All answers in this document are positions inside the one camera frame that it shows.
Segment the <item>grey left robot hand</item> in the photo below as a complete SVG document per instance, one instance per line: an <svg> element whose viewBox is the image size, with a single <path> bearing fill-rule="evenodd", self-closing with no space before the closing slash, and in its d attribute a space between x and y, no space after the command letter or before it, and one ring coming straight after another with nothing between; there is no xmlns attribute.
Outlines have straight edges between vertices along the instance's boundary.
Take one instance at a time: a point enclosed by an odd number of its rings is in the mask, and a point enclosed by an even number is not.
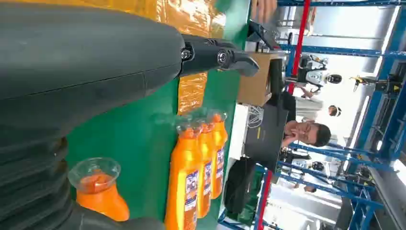
<svg viewBox="0 0 406 230"><path fill-rule="evenodd" d="M63 136L176 77L211 69L253 76L258 68L230 42L182 34L137 15L3 2L0 143Z"/></svg>

